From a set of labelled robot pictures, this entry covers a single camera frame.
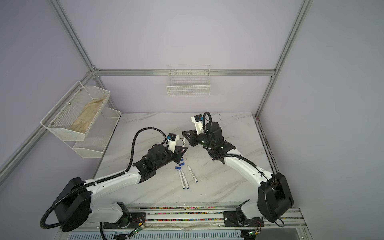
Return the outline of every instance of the mesh shelf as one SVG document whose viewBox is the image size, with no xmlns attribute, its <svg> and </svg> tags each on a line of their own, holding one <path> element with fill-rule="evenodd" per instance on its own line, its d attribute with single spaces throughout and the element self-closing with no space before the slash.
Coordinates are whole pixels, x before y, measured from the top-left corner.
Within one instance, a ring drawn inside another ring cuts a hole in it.
<svg viewBox="0 0 384 240">
<path fill-rule="evenodd" d="M 104 107 L 85 140 L 76 142 L 72 149 L 82 158 L 101 158 L 120 115 L 120 111 Z"/>
<path fill-rule="evenodd" d="M 209 95 L 210 89 L 209 69 L 199 71 L 169 70 L 167 82 L 168 96 Z"/>
<path fill-rule="evenodd" d="M 61 111 L 49 123 L 48 126 L 45 126 L 43 123 L 41 124 L 62 141 L 84 141 L 89 134 L 89 131 L 93 127 L 96 119 L 108 102 L 109 95 L 110 92 L 105 89 L 98 88 L 96 86 L 81 85 L 74 96 L 61 109 Z M 92 118 L 90 122 L 88 122 L 89 126 L 86 129 L 83 129 L 81 132 L 71 130 L 71 126 L 81 115 L 85 105 L 93 99 L 103 100 L 101 103 L 99 103 L 98 108 L 96 108 L 98 109 L 97 112 L 91 115 Z"/>
</svg>

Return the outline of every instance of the purple wall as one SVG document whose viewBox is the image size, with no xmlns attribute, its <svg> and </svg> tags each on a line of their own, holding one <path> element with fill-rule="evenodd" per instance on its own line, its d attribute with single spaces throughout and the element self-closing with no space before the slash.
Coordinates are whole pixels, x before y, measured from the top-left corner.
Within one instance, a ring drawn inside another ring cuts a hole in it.
<svg viewBox="0 0 384 240">
<path fill-rule="evenodd" d="M 123 113 L 252 112 L 269 76 L 212 76 L 209 96 L 168 97 L 167 76 L 103 76 L 105 87 Z"/>
<path fill-rule="evenodd" d="M 383 239 L 383 13 L 313 1 L 260 116 L 315 240 Z"/>
<path fill-rule="evenodd" d="M 2 165 L 87 68 L 46 0 L 2 1 L 0 32 Z M 70 179 L 91 178 L 97 164 L 46 133 L 0 192 L 0 238 L 53 239 L 58 228 L 41 229 L 40 217 Z"/>
<path fill-rule="evenodd" d="M 302 0 L 61 2 L 98 68 L 274 69 Z"/>
</svg>

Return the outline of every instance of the white marble surface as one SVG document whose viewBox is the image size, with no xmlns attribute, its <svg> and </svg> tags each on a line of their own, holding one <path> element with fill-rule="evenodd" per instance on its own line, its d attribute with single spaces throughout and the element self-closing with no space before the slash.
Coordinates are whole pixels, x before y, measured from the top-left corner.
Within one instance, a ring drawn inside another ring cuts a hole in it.
<svg viewBox="0 0 384 240">
<path fill-rule="evenodd" d="M 166 135 L 181 135 L 193 130 L 191 117 L 200 113 L 128 113 L 122 114 L 104 159 L 96 173 L 102 177 L 127 167 L 131 156 L 131 144 L 137 131 L 144 127 L 156 127 Z M 236 146 L 243 156 L 271 172 L 263 144 L 251 113 L 213 113 L 213 121 L 222 128 L 224 139 Z M 154 130 L 141 132 L 136 139 L 134 160 L 147 154 L 153 144 L 161 143 L 163 136 Z M 182 169 L 190 189 L 183 190 L 176 163 L 171 162 L 158 169 L 156 175 L 140 184 L 128 186 L 108 195 L 105 199 L 119 199 L 129 205 L 233 205 L 248 199 L 256 199 L 257 189 L 234 169 L 212 161 L 202 146 L 188 147 Z M 198 182 L 194 182 L 186 165 L 189 165 Z"/>
</svg>

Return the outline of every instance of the cable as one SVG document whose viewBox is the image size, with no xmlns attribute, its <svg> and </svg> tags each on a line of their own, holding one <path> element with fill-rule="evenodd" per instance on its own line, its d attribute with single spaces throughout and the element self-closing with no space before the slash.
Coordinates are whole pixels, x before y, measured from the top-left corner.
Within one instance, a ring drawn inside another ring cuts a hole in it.
<svg viewBox="0 0 384 240">
<path fill-rule="evenodd" d="M 203 130 L 204 130 L 204 132 L 207 133 L 207 129 L 205 127 L 205 116 L 206 115 L 208 115 L 208 118 L 209 118 L 209 137 L 208 137 L 208 141 L 207 141 L 207 151 L 208 151 L 209 150 L 209 144 L 210 144 L 211 139 L 212 139 L 213 127 L 212 127 L 212 116 L 211 116 L 211 114 L 209 112 L 205 112 L 203 114 Z"/>
<path fill-rule="evenodd" d="M 260 173 L 261 176 L 265 177 L 266 180 L 268 181 L 268 178 L 265 176 L 265 174 L 263 172 L 260 172 L 260 170 L 257 168 L 256 164 L 254 164 L 253 162 L 251 162 L 250 160 L 246 159 L 245 157 L 243 156 L 240 156 L 240 155 L 236 155 L 236 154 L 224 154 L 224 155 L 221 155 L 221 156 L 218 156 L 218 157 L 213 157 L 214 160 L 219 160 L 220 158 L 223 158 L 223 157 L 236 157 L 238 159 L 241 159 L 245 162 L 247 162 L 248 164 L 250 164 L 252 167 L 256 168 L 256 170 Z"/>
<path fill-rule="evenodd" d="M 66 200 L 67 198 L 69 198 L 70 196 L 76 194 L 76 193 L 79 193 L 80 191 L 83 191 L 84 189 L 86 189 L 87 187 L 90 187 L 90 186 L 93 186 L 96 184 L 99 184 L 101 182 L 105 182 L 105 181 L 108 181 L 108 180 L 111 180 L 111 179 L 114 179 L 116 177 L 120 177 L 122 175 L 124 175 L 126 172 L 129 171 L 129 169 L 131 168 L 131 165 L 132 165 L 132 161 L 133 161 L 133 153 L 134 153 L 134 147 L 135 147 L 135 141 L 136 141 L 136 138 L 137 136 L 139 135 L 139 133 L 141 133 L 142 131 L 144 130 L 148 130 L 148 129 L 153 129 L 153 130 L 156 130 L 156 131 L 159 131 L 163 136 L 164 136 L 164 140 L 161 144 L 164 144 L 165 142 L 167 143 L 167 147 L 169 147 L 168 145 L 168 140 L 167 140 L 167 136 L 165 135 L 165 133 L 155 127 L 145 127 L 143 129 L 140 129 L 135 137 L 133 138 L 133 141 L 132 141 L 132 149 L 131 149 L 131 159 L 129 161 L 129 165 L 128 165 L 128 168 L 123 171 L 123 172 L 120 172 L 118 174 L 115 174 L 115 175 L 112 175 L 112 176 L 109 176 L 109 177 L 105 177 L 103 179 L 99 179 L 99 180 L 96 180 L 94 182 L 90 182 L 88 184 L 85 184 L 83 186 L 80 186 L 80 187 L 77 187 L 75 189 L 73 189 L 72 191 L 70 191 L 69 193 L 67 193 L 66 195 L 64 195 L 62 198 L 60 198 L 59 200 L 55 201 L 52 206 L 50 208 L 48 208 L 48 210 L 44 213 L 44 215 L 42 216 L 41 220 L 40 220 L 40 227 L 43 228 L 43 229 L 50 229 L 50 228 L 54 228 L 54 227 L 58 227 L 60 226 L 60 223 L 54 223 L 54 224 L 46 224 L 46 219 L 48 218 L 48 216 L 51 214 L 51 212 L 53 212 L 53 210 L 60 204 L 62 203 L 64 200 Z"/>
<path fill-rule="evenodd" d="M 285 227 L 285 223 L 283 222 L 283 220 L 281 220 L 280 218 L 278 218 L 278 220 L 280 220 L 283 223 L 283 226 L 278 225 L 277 222 L 275 222 L 275 224 L 278 225 L 279 227 Z"/>
<path fill-rule="evenodd" d="M 137 218 L 133 218 L 131 220 L 136 220 L 136 219 L 139 219 L 139 218 L 144 218 L 145 216 L 142 216 L 142 217 L 137 217 Z"/>
<path fill-rule="evenodd" d="M 125 174 L 125 171 L 123 172 L 120 172 L 118 174 L 115 174 L 115 175 L 112 175 L 112 176 L 109 176 L 109 177 L 106 177 L 106 178 L 103 178 L 103 179 L 99 179 L 99 180 L 96 180 L 94 182 L 90 182 L 88 184 L 85 184 L 83 186 L 80 186 L 80 187 L 77 187 L 75 189 L 73 189 L 72 191 L 70 191 L 69 193 L 67 193 L 66 195 L 64 195 L 62 198 L 60 198 L 59 200 L 55 201 L 52 206 L 50 208 L 48 208 L 48 210 L 44 213 L 44 215 L 42 216 L 41 220 L 40 220 L 40 227 L 43 228 L 43 229 L 49 229 L 49 228 L 54 228 L 54 227 L 58 227 L 60 226 L 60 223 L 54 223 L 54 224 L 46 224 L 45 221 L 46 219 L 48 218 L 48 216 L 51 214 L 51 212 L 53 212 L 53 210 L 60 204 L 62 203 L 65 199 L 69 198 L 70 196 L 86 189 L 87 187 L 90 187 L 90 186 L 93 186 L 96 184 L 99 184 L 99 183 L 102 183 L 102 182 L 105 182 L 105 181 L 108 181 L 108 180 L 111 180 L 111 179 L 114 179 L 115 177 L 120 177 L 122 176 L 123 174 Z"/>
<path fill-rule="evenodd" d="M 101 235 L 101 238 L 102 238 L 103 240 L 108 240 L 108 239 L 105 237 L 105 235 L 104 235 L 104 232 L 103 232 L 103 223 L 102 223 L 102 222 L 100 222 L 100 235 Z"/>
<path fill-rule="evenodd" d="M 132 166 L 132 162 L 133 162 L 133 153 L 134 153 L 134 149 L 135 149 L 135 142 L 136 142 L 136 138 L 137 138 L 137 136 L 138 136 L 139 133 L 141 133 L 142 131 L 144 131 L 144 130 L 148 130 L 148 129 L 156 130 L 156 131 L 160 132 L 161 134 L 163 134 L 163 136 L 164 136 L 164 140 L 163 140 L 163 142 L 162 142 L 161 144 L 164 144 L 164 143 L 166 142 L 166 143 L 167 143 L 167 148 L 169 147 L 169 145 L 168 145 L 168 140 L 167 140 L 167 136 L 166 136 L 165 133 L 164 133 L 163 131 L 161 131 L 160 129 L 155 128 L 155 127 L 145 127 L 145 128 L 143 128 L 143 129 L 140 129 L 140 130 L 136 133 L 136 135 L 133 137 L 132 148 L 131 148 L 131 159 L 129 160 L 129 165 L 128 165 L 127 169 L 125 170 L 126 172 L 128 172 L 129 169 L 130 169 L 131 166 Z"/>
<path fill-rule="evenodd" d="M 256 221 L 259 225 L 257 226 L 257 229 L 258 230 L 256 230 L 257 232 L 261 232 L 261 230 L 262 230 L 262 224 L 261 224 L 261 222 L 259 222 L 259 221 Z"/>
</svg>

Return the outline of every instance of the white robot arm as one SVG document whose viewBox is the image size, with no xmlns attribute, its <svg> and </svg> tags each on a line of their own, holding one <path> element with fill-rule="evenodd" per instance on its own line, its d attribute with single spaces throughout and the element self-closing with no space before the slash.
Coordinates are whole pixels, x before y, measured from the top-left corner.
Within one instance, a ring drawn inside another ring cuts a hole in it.
<svg viewBox="0 0 384 240">
<path fill-rule="evenodd" d="M 153 145 L 147 155 L 131 166 L 135 139 L 141 131 L 147 129 L 160 131 L 166 139 L 162 144 Z M 126 170 L 86 181 L 82 181 L 80 177 L 70 180 L 54 204 L 41 218 L 41 228 L 61 226 L 63 232 L 68 232 L 83 223 L 91 222 L 108 222 L 115 223 L 120 228 L 126 227 L 130 219 L 128 209 L 122 202 L 119 202 L 119 199 L 106 202 L 104 197 L 121 188 L 148 180 L 156 174 L 157 169 L 172 161 L 179 164 L 188 148 L 177 146 L 178 138 L 179 136 L 173 133 L 165 136 L 161 130 L 153 127 L 141 129 L 134 137 L 131 160 Z M 59 222 L 46 224 L 45 221 L 53 210 Z"/>
<path fill-rule="evenodd" d="M 209 123 L 205 125 L 205 116 Z M 265 217 L 276 222 L 293 205 L 293 198 L 285 177 L 281 173 L 273 174 L 246 159 L 235 146 L 224 140 L 218 122 L 213 122 L 208 112 L 192 117 L 196 130 L 183 131 L 182 135 L 193 147 L 202 145 L 213 160 L 220 160 L 240 173 L 258 189 L 257 200 L 246 201 L 237 209 L 241 225 L 252 218 Z"/>
</svg>

